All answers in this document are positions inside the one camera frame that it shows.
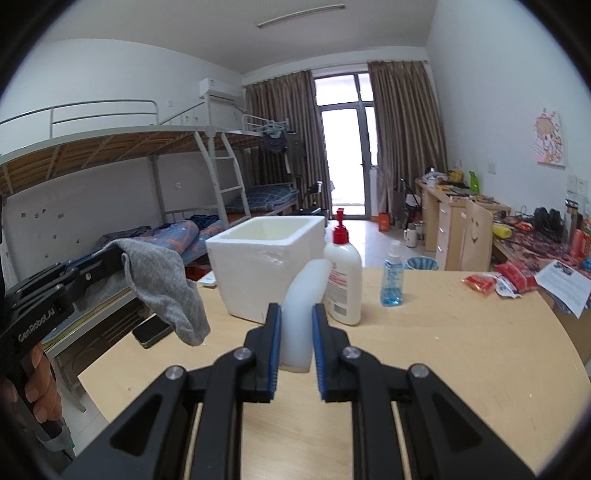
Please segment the person's left hand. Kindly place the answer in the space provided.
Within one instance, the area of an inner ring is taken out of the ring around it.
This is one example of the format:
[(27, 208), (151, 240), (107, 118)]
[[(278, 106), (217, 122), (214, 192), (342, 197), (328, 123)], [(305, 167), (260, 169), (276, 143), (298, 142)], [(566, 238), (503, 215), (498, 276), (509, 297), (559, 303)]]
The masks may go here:
[[(41, 343), (31, 350), (30, 361), (34, 371), (25, 386), (25, 395), (33, 406), (33, 415), (39, 424), (58, 421), (62, 417), (61, 397), (53, 377), (51, 364), (44, 354)], [(8, 379), (1, 379), (1, 393), (4, 404), (15, 422), (25, 425), (26, 422), (16, 409), (19, 399), (17, 389)]]

